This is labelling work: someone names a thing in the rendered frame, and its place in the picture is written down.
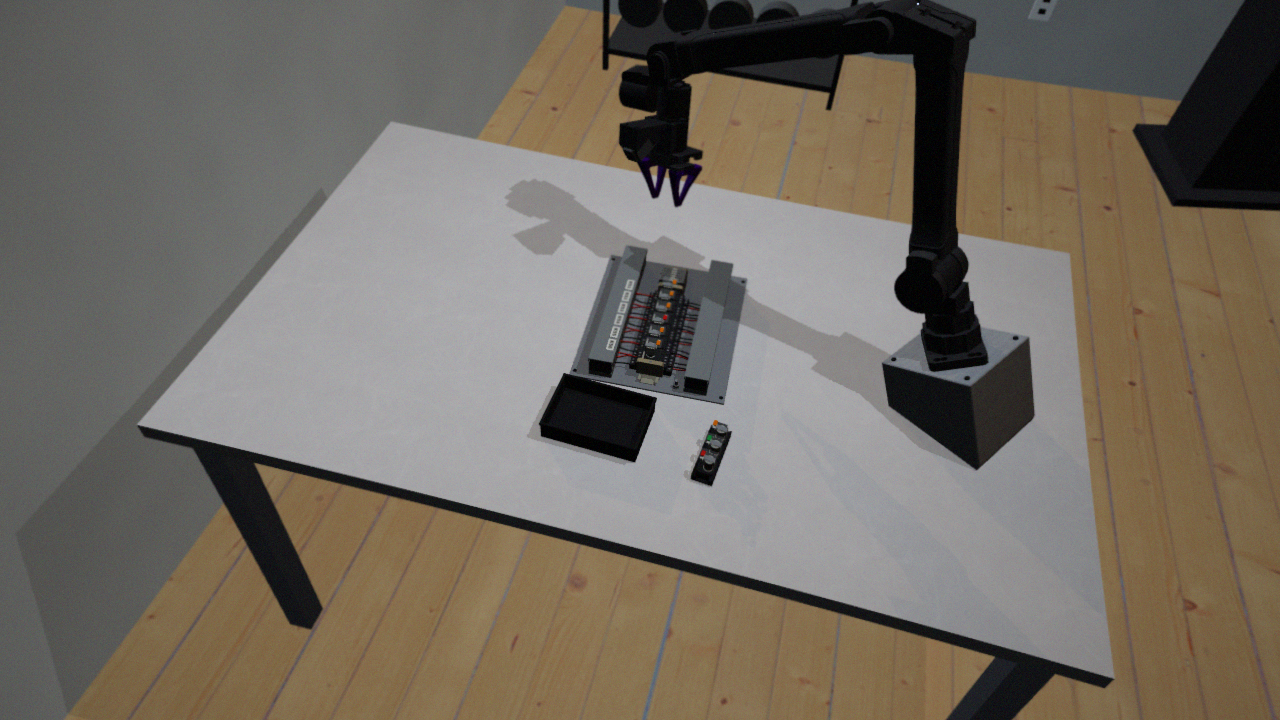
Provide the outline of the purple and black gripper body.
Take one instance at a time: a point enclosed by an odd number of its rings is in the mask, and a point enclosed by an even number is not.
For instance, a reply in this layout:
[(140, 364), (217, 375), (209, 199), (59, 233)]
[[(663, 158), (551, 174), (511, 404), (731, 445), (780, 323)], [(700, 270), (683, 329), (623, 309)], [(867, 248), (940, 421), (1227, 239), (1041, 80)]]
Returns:
[(687, 138), (689, 138), (689, 117), (678, 119), (678, 123), (680, 122), (686, 122), (686, 126), (685, 126), (685, 138), (684, 138), (684, 152), (675, 152), (675, 154), (668, 155), (666, 152), (659, 152), (659, 151), (652, 149), (652, 151), (646, 154), (646, 158), (649, 158), (650, 163), (657, 164), (658, 167), (664, 167), (664, 168), (667, 168), (669, 170), (675, 170), (675, 172), (689, 170), (689, 169), (695, 168), (695, 164), (689, 163), (690, 158), (694, 158), (694, 160), (700, 160), (701, 156), (703, 156), (703, 151), (699, 150), (699, 149), (692, 149), (692, 147), (687, 146)]

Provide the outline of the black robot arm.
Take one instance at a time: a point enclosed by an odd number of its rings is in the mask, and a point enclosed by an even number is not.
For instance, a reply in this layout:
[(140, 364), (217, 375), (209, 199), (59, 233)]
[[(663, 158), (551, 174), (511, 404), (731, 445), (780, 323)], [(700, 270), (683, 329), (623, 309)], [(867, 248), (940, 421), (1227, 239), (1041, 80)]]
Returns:
[(635, 65), (622, 72), (620, 102), (657, 111), (663, 120), (652, 115), (620, 123), (620, 146), (631, 161), (643, 161), (652, 149), (684, 152), (686, 122), (666, 119), (689, 117), (692, 86), (682, 79), (691, 74), (837, 54), (913, 55), (913, 231), (906, 269), (893, 290), (904, 307), (925, 314), (922, 343), (931, 372), (982, 366), (988, 354), (969, 284), (963, 282), (969, 264), (957, 247), (956, 228), (963, 83), (975, 35), (974, 18), (931, 0), (861, 3), (748, 26), (681, 31), (649, 47), (649, 69)]

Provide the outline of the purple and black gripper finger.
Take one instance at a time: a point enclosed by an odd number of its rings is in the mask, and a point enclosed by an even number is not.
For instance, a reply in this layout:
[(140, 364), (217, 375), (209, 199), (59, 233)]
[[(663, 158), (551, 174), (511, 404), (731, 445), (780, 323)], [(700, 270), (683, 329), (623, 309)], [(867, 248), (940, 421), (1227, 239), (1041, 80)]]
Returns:
[[(692, 186), (694, 181), (696, 181), (696, 178), (700, 174), (700, 172), (701, 172), (701, 165), (698, 165), (698, 164), (695, 164), (695, 168), (689, 169), (689, 170), (680, 170), (680, 172), (669, 170), (668, 172), (669, 173), (669, 184), (671, 184), (672, 196), (673, 196), (673, 201), (675, 201), (675, 208), (678, 208), (678, 206), (682, 205), (684, 199), (689, 193), (690, 187)], [(685, 181), (684, 190), (681, 191), (680, 197), (678, 197), (678, 186), (680, 186), (680, 179), (682, 178), (682, 176), (687, 176), (687, 178)]]
[[(643, 172), (643, 176), (644, 176), (644, 178), (646, 181), (648, 188), (649, 188), (649, 191), (652, 193), (652, 199), (658, 199), (659, 193), (660, 193), (660, 188), (662, 188), (663, 181), (664, 181), (664, 177), (666, 177), (667, 168), (658, 167), (658, 165), (650, 163), (649, 158), (644, 158), (643, 161), (637, 161), (637, 167)], [(654, 187), (654, 183), (652, 181), (650, 167), (658, 167), (658, 170), (657, 170), (657, 187)]]

